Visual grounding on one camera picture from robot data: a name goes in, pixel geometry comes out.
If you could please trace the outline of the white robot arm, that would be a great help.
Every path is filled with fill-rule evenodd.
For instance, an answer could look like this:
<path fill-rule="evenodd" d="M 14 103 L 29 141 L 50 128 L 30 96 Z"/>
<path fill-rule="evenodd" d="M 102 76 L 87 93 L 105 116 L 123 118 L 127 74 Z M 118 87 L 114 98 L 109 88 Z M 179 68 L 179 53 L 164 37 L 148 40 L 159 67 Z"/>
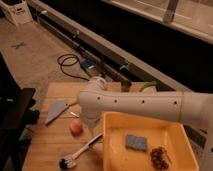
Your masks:
<path fill-rule="evenodd" d="M 213 169 L 213 94 L 163 91 L 113 92 L 102 77 L 93 77 L 79 92 L 80 118 L 94 128 L 103 111 L 124 112 L 180 122 L 207 132 L 200 171 Z"/>

